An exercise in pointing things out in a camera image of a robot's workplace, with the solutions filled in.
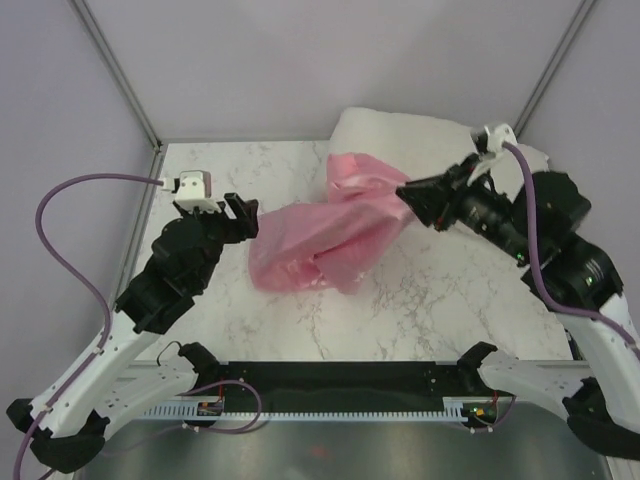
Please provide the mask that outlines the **white pillow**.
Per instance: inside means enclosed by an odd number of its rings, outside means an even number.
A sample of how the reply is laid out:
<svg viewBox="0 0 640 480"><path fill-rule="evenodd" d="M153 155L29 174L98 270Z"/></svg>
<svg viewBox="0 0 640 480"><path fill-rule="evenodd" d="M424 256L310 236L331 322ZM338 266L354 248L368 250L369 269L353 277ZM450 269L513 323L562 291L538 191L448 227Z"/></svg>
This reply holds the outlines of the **white pillow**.
<svg viewBox="0 0 640 480"><path fill-rule="evenodd" d="M444 173L475 152L472 127L430 116L349 107L338 120L327 153L313 180L314 200L327 200L327 160L331 154L363 153L404 173L410 180ZM532 172L548 170L548 156L519 144ZM498 193L515 199L523 185L520 167L507 151L491 169Z"/></svg>

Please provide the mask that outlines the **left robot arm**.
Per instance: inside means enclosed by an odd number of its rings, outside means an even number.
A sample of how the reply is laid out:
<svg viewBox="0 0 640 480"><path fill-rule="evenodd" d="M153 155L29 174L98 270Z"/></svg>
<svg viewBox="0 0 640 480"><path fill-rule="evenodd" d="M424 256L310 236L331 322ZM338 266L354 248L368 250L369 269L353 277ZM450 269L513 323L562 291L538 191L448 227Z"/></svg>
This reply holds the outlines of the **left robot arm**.
<svg viewBox="0 0 640 480"><path fill-rule="evenodd" d="M73 473L106 441L153 405L193 390L213 391L219 363L198 342L180 346L170 361L117 388L116 380L144 350L190 310L208 287L223 248L257 236L257 200L228 193L212 211L180 208L151 245L151 255L115 302L109 323L69 370L33 399L7 409L14 426L44 466Z"/></svg>

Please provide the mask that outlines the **pink satin pillowcase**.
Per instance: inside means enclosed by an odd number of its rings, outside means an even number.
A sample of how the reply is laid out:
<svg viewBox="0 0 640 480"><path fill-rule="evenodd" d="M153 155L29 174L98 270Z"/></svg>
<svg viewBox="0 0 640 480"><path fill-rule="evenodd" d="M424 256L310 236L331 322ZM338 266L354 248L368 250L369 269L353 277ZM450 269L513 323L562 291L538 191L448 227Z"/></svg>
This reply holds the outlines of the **pink satin pillowcase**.
<svg viewBox="0 0 640 480"><path fill-rule="evenodd" d="M273 293L357 291L364 274L415 219L396 195L408 181L371 155L330 155L325 202L290 204L259 217L248 253L254 287Z"/></svg>

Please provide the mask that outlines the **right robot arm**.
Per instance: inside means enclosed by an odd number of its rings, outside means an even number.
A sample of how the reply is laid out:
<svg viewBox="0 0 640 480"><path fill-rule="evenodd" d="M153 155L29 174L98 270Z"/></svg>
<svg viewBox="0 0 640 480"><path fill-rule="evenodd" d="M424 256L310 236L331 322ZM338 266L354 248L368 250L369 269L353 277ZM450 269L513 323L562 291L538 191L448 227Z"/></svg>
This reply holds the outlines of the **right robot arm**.
<svg viewBox="0 0 640 480"><path fill-rule="evenodd" d="M396 189L427 227L459 222L525 268L521 280L556 315L582 358L587 375L551 373L485 347L457 369L469 394L507 392L562 419L591 450L639 458L639 335L623 282L610 257L577 234L591 208L565 173L524 173L514 199L498 193L489 174L455 165L445 173Z"/></svg>

